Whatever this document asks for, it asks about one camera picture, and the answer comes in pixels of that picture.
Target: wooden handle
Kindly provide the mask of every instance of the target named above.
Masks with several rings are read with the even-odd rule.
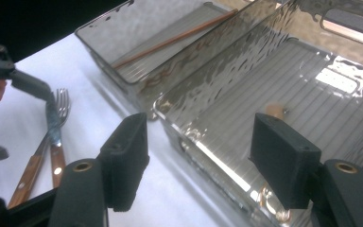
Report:
[[[51,166],[53,185],[58,187],[61,184],[61,175],[66,167],[62,146],[51,145]]]
[[[30,157],[26,169],[23,172],[23,176],[10,199],[8,205],[9,209],[28,200],[31,189],[40,171],[42,160],[43,157],[41,155],[33,155]]]
[[[221,16],[218,16],[218,17],[212,19],[211,21],[205,22],[205,23],[203,23],[203,24],[201,24],[199,26],[195,26],[192,29],[183,32],[182,34],[179,34],[179,35],[177,35],[177,36],[175,36],[175,37],[173,37],[173,38],[171,38],[171,39],[169,39],[169,40],[167,40],[167,41],[165,41],[163,43],[154,45],[151,48],[149,48],[148,50],[145,50],[145,51],[143,51],[143,52],[141,52],[141,53],[139,53],[137,55],[134,55],[133,57],[131,57],[129,59],[121,61],[118,64],[113,64],[112,68],[114,68],[114,69],[119,68],[119,67],[121,67],[121,66],[123,66],[125,64],[128,64],[128,63],[130,63],[132,61],[135,61],[137,59],[140,59],[140,58],[142,58],[142,57],[144,57],[144,56],[146,56],[146,55],[148,55],[148,54],[150,54],[150,53],[152,53],[154,51],[157,51],[157,50],[159,50],[159,49],[161,49],[161,48],[163,48],[163,47],[165,47],[167,45],[170,45],[170,44],[173,44],[173,43],[175,43],[175,42],[177,42],[179,40],[185,39],[186,37],[189,37],[189,36],[199,32],[199,31],[202,31],[203,29],[208,28],[209,26],[213,26],[215,24],[218,24],[221,21],[226,20],[227,18],[235,15],[237,12],[238,12],[238,9],[233,9],[232,11],[229,11],[229,12],[227,12],[227,13],[221,15]]]
[[[269,104],[267,105],[266,114],[283,120],[285,115],[285,110],[281,104],[278,103]]]

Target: wooden stick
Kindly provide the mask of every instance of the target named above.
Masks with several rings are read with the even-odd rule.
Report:
[[[135,61],[137,59],[140,59],[140,58],[142,58],[142,57],[144,57],[144,56],[146,56],[146,55],[148,55],[148,54],[150,54],[150,53],[152,53],[154,51],[157,51],[157,50],[159,50],[159,49],[161,49],[161,48],[163,48],[163,47],[165,47],[167,45],[173,44],[173,43],[175,43],[175,42],[177,42],[179,40],[182,40],[182,39],[184,39],[186,37],[189,37],[189,36],[199,32],[199,31],[202,31],[203,29],[208,28],[209,26],[213,26],[215,24],[218,24],[219,22],[224,21],[224,20],[228,19],[229,17],[235,15],[237,12],[238,12],[238,9],[233,9],[232,11],[229,11],[226,14],[218,16],[218,17],[212,19],[211,21],[205,22],[205,23],[203,23],[203,24],[201,24],[199,26],[195,26],[190,30],[184,31],[182,34],[179,34],[179,35],[177,35],[177,36],[175,36],[173,38],[170,38],[169,40],[167,40],[167,41],[165,41],[163,43],[154,45],[151,48],[149,48],[148,50],[145,50],[145,51],[143,51],[143,52],[141,52],[141,53],[139,53],[137,55],[134,55],[133,57],[131,57],[129,59],[121,61],[120,63],[117,63],[117,64],[113,64],[112,68],[114,68],[114,69],[120,68],[121,66],[124,66],[125,64],[128,64],[128,63],[130,63],[132,61]]]

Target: white table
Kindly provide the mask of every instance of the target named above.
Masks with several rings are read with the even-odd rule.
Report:
[[[123,118],[135,114],[75,35],[16,63],[52,90],[67,88],[72,110],[62,127],[66,162],[95,158]],[[0,102],[0,198],[7,203],[46,133],[44,102],[11,86]],[[148,122],[150,163],[127,213],[109,210],[111,226],[249,226],[249,218],[174,150],[159,121]],[[49,155],[31,197],[52,189]]]

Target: metal tray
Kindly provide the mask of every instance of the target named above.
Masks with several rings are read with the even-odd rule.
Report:
[[[255,113],[282,105],[322,162],[363,166],[363,37],[330,30],[320,16],[363,16],[363,4],[348,3],[288,2],[155,102],[174,145],[243,210],[261,209],[275,225],[311,226],[310,210],[284,210],[248,160]]]
[[[162,4],[130,1],[82,26],[76,35],[102,71],[119,85],[126,98],[139,111],[146,112],[148,118],[154,119],[156,115],[152,106],[159,96],[273,12],[270,1],[260,2],[254,4],[252,20],[246,16],[242,30],[230,29],[236,19],[229,20],[217,25],[222,27],[218,33],[208,35],[208,31],[216,26],[208,27],[119,68],[113,68],[113,65],[231,9],[199,0],[170,0]]]

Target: white surface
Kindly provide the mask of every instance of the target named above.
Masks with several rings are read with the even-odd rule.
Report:
[[[74,35],[47,47],[16,67],[46,81],[52,90],[67,88],[72,110],[62,128],[66,162],[95,158],[123,118],[135,111],[104,76]],[[43,101],[11,86],[0,102],[0,198],[7,203],[46,133]],[[217,189],[174,150],[159,121],[148,122],[150,163],[130,211],[109,210],[111,226],[248,226]],[[50,160],[45,160],[32,197],[52,188]]]

